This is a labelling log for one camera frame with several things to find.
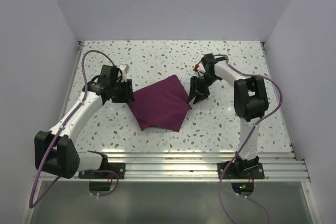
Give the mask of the purple cloth mat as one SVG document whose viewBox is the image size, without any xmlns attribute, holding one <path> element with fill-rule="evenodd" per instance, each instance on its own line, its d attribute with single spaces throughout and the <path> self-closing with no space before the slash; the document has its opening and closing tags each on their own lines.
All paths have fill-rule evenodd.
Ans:
<svg viewBox="0 0 336 224">
<path fill-rule="evenodd" d="M 142 88 L 128 103 L 141 130 L 157 127 L 178 132 L 191 106 L 177 75 Z"/>
</svg>

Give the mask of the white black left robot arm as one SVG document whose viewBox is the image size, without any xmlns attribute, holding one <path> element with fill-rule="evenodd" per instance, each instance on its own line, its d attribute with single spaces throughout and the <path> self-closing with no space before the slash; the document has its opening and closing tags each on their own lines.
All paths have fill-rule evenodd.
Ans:
<svg viewBox="0 0 336 224">
<path fill-rule="evenodd" d="M 97 151 L 78 151 L 75 142 L 88 121 L 106 102 L 134 101 L 128 71 L 128 65 L 103 65 L 99 75 L 85 80 L 82 92 L 70 111 L 49 131 L 36 134 L 35 166 L 39 173 L 66 179 L 77 172 L 92 173 L 97 178 L 107 176 L 110 169 L 107 156 Z"/>
</svg>

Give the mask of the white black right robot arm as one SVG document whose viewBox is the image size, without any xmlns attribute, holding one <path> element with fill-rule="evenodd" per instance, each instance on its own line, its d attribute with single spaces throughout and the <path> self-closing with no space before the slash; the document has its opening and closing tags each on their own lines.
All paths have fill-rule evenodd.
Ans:
<svg viewBox="0 0 336 224">
<path fill-rule="evenodd" d="M 234 110 L 240 119 L 239 146 L 232 161 L 219 163 L 219 176 L 225 179 L 246 178 L 260 169 L 257 125 L 269 108 L 262 77 L 249 76 L 230 66 L 227 55 L 205 54 L 194 67 L 188 101 L 197 104 L 210 95 L 210 86 L 224 80 L 234 90 Z"/>
</svg>

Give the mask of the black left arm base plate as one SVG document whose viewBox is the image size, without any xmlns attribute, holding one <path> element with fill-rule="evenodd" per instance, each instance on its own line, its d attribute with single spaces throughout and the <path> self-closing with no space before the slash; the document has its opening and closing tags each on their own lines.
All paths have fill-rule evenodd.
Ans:
<svg viewBox="0 0 336 224">
<path fill-rule="evenodd" d="M 80 179 L 124 179 L 126 171 L 125 163 L 107 163 L 103 168 L 98 170 L 87 170 L 79 172 Z"/>
</svg>

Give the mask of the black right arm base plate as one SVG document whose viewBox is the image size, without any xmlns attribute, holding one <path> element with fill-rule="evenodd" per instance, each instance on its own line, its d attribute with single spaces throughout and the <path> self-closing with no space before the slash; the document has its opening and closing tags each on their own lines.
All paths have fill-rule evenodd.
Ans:
<svg viewBox="0 0 336 224">
<path fill-rule="evenodd" d="M 222 173 L 229 162 L 217 163 L 218 178 L 222 177 Z M 237 168 L 234 164 L 226 169 L 223 179 L 265 179 L 265 173 L 262 163 L 258 163 L 257 166 L 247 169 Z"/>
</svg>

